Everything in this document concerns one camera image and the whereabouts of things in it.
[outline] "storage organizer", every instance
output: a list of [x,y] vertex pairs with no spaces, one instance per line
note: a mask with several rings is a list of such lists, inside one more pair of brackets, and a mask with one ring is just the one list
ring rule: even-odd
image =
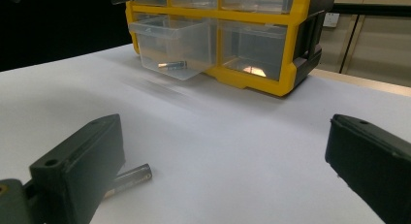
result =
[[319,63],[333,0],[140,0],[126,4],[144,67],[283,96]]

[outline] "white tabletop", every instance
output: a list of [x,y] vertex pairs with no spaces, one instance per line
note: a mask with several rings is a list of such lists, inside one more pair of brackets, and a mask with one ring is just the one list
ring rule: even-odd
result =
[[411,142],[411,98],[309,76],[286,98],[142,68],[132,46],[0,73],[0,178],[119,113],[126,165],[153,180],[101,203],[111,223],[382,223],[325,162],[335,113]]

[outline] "black background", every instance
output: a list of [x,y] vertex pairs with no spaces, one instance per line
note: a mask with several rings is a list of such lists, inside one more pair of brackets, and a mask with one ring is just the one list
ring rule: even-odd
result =
[[0,0],[0,71],[131,43],[110,0]]

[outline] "yellow frame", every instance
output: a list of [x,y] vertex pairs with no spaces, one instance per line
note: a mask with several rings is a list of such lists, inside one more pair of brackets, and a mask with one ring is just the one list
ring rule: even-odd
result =
[[[294,88],[297,68],[293,63],[294,49],[299,32],[299,26],[308,16],[310,0],[293,0],[289,14],[263,14],[223,10],[222,0],[217,1],[214,10],[172,7],[172,0],[167,0],[167,6],[146,6],[134,1],[126,3],[127,22],[136,21],[134,13],[164,14],[190,17],[212,17],[216,19],[236,20],[254,23],[274,23],[287,26],[287,35],[284,45],[283,60],[279,80],[254,76],[240,71],[225,68],[221,64],[221,31],[217,33],[217,63],[205,72],[217,80],[229,85],[244,88],[251,87],[267,93],[283,96]],[[135,33],[131,33],[134,49],[139,53],[138,40]]]

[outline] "white table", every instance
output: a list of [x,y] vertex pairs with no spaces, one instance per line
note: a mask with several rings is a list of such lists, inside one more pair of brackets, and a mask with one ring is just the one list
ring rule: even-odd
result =
[[132,46],[0,73],[0,178],[100,116],[121,115],[126,165],[153,180],[92,223],[381,223],[325,162],[335,113],[411,142],[411,98],[309,76],[286,98],[142,68]]

